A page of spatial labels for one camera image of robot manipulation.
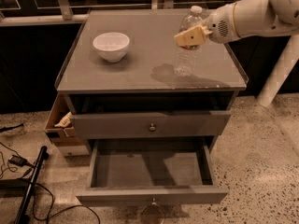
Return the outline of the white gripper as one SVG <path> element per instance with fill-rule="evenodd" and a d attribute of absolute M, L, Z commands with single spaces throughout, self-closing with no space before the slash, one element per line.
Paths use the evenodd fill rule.
<path fill-rule="evenodd" d="M 196 25 L 174 36 L 180 47 L 199 46 L 209 39 L 216 43 L 228 43 L 239 39 L 235 29 L 236 3 L 219 7 L 206 19 L 206 26 Z"/>

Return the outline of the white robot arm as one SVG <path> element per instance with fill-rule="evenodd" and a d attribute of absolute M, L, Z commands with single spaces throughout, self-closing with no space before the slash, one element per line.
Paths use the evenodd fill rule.
<path fill-rule="evenodd" d="M 215 9 L 174 38 L 180 47 L 188 47 L 202 45 L 208 38 L 223 44 L 256 35 L 297 35 L 298 13 L 299 0 L 239 0 Z"/>

